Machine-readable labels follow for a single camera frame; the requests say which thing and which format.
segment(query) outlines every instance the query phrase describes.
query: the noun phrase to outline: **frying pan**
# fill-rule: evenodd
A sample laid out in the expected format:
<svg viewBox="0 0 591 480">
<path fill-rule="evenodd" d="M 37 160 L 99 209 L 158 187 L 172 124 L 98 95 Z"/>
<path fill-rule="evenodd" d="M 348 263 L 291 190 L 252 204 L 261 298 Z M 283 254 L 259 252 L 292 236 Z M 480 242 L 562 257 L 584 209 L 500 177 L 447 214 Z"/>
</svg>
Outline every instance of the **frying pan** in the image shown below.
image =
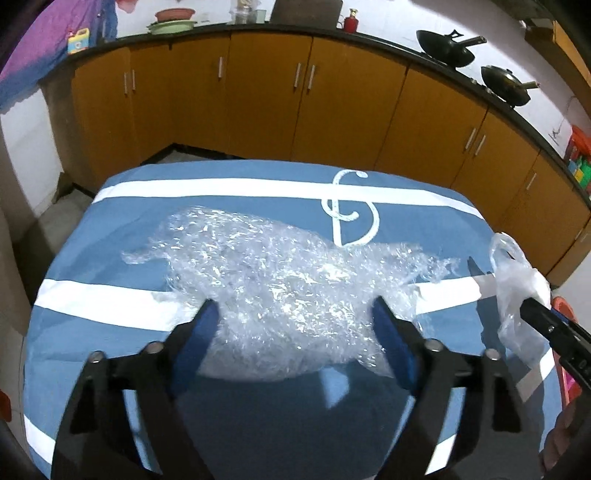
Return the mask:
<svg viewBox="0 0 591 480">
<path fill-rule="evenodd" d="M 521 83 L 510 70 L 488 65 L 480 69 L 485 85 L 512 107 L 523 106 L 531 100 L 527 90 L 540 88 L 538 82 Z"/>
<path fill-rule="evenodd" d="M 467 47 L 486 43 L 484 37 L 474 37 L 456 42 L 454 38 L 457 37 L 463 37 L 457 30 L 449 35 L 417 30 L 417 40 L 425 53 L 455 69 L 465 67 L 474 61 L 474 54 Z"/>
</svg>

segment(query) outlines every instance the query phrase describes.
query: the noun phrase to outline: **red gas cylinder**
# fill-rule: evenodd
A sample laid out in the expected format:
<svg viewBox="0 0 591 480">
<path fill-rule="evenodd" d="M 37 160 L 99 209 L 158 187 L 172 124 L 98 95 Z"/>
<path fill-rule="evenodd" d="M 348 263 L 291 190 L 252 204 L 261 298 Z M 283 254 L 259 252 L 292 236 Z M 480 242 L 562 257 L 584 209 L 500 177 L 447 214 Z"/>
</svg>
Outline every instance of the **red gas cylinder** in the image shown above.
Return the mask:
<svg viewBox="0 0 591 480">
<path fill-rule="evenodd" d="M 355 18 L 355 15 L 357 15 L 357 10 L 354 8 L 349 8 L 349 11 L 351 14 L 345 18 L 345 21 L 343 22 L 343 30 L 349 33 L 355 33 L 357 32 L 357 25 L 359 25 L 359 20 Z"/>
</svg>

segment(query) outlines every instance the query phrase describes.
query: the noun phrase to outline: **yellow container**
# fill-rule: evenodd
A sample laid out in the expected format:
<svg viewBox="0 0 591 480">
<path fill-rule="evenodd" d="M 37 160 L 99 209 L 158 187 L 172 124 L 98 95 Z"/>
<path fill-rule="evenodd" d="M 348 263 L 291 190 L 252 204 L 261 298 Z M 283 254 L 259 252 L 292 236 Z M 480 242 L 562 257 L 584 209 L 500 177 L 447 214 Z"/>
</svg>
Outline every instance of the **yellow container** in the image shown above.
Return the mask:
<svg viewBox="0 0 591 480">
<path fill-rule="evenodd" d="M 576 181 L 581 181 L 583 179 L 584 173 L 583 170 L 581 170 L 580 168 L 577 168 L 577 170 L 574 172 L 574 179 Z"/>
<path fill-rule="evenodd" d="M 76 32 L 76 35 L 68 38 L 68 55 L 86 50 L 89 46 L 90 30 L 82 28 Z"/>
</svg>

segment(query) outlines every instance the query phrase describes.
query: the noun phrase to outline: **plastic bag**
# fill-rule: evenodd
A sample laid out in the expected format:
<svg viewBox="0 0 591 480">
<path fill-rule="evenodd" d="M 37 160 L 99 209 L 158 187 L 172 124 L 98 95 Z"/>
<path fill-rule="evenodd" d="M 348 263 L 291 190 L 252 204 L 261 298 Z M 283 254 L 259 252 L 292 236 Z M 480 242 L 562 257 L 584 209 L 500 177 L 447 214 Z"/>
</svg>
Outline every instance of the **plastic bag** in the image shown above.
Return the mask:
<svg viewBox="0 0 591 480">
<path fill-rule="evenodd" d="M 549 309 L 550 285 L 527 261 L 517 242 L 506 233 L 493 236 L 490 256 L 501 319 L 499 339 L 528 367 L 535 368 L 544 355 L 546 340 L 521 319 L 519 308 L 525 299 L 534 298 Z"/>
</svg>

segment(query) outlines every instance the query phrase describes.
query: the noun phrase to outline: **blue cloth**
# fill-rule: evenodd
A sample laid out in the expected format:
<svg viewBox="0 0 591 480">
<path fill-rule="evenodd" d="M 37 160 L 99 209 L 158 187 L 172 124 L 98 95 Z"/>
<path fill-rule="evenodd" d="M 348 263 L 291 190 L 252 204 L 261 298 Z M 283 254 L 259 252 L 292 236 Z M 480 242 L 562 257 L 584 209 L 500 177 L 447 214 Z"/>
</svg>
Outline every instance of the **blue cloth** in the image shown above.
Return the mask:
<svg viewBox="0 0 591 480">
<path fill-rule="evenodd" d="M 105 187 L 130 181 L 183 179 L 268 179 L 332 183 L 338 168 L 273 161 L 202 161 L 150 165 L 117 175 Z M 348 173 L 342 184 L 426 190 L 470 205 L 460 194 L 402 177 Z M 144 247 L 166 218 L 189 206 L 203 205 L 279 220 L 332 240 L 332 218 L 320 200 L 252 196 L 108 197 L 94 203 L 54 260 L 47 278 L 141 290 L 167 291 L 167 266 L 161 261 L 128 265 L 123 251 Z M 341 222 L 343 243 L 363 236 L 372 225 L 366 203 L 340 201 L 341 213 L 359 219 Z M 374 242 L 410 242 L 440 257 L 456 257 L 454 277 L 491 271 L 488 245 L 493 235 L 484 220 L 449 206 L 376 203 L 379 231 Z M 435 336 L 450 349 L 480 354 L 504 353 L 496 331 L 494 297 L 429 314 Z M 109 356 L 138 352 L 166 332 L 94 322 L 35 306 L 27 336 L 24 413 L 55 438 L 72 387 L 89 352 Z M 529 370 L 507 359 L 516 381 Z M 133 395 L 128 411 L 143 460 L 156 468 L 137 417 Z M 273 383 L 237 383 L 197 377 L 177 399 L 177 408 L 208 467 L 219 480 L 247 478 L 360 480 L 376 474 L 400 432 L 410 403 L 391 378 L 357 363 Z M 454 395 L 441 440 L 455 433 L 462 398 Z M 526 403 L 540 440 L 560 411 L 560 392 L 551 373 Z M 49 475 L 38 455 L 36 464 Z"/>
</svg>

